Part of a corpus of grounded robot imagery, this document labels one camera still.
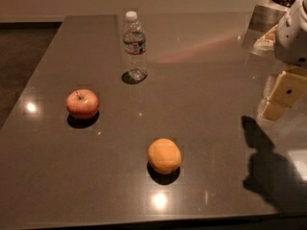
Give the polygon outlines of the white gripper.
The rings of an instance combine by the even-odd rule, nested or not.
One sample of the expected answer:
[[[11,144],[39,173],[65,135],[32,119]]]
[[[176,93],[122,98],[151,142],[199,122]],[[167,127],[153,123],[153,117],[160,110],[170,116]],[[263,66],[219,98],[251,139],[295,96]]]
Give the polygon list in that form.
[[[275,57],[296,66],[307,66],[307,0],[295,0],[279,20],[274,40]],[[287,68],[269,75],[260,103],[260,116],[280,119],[307,92],[307,70]]]

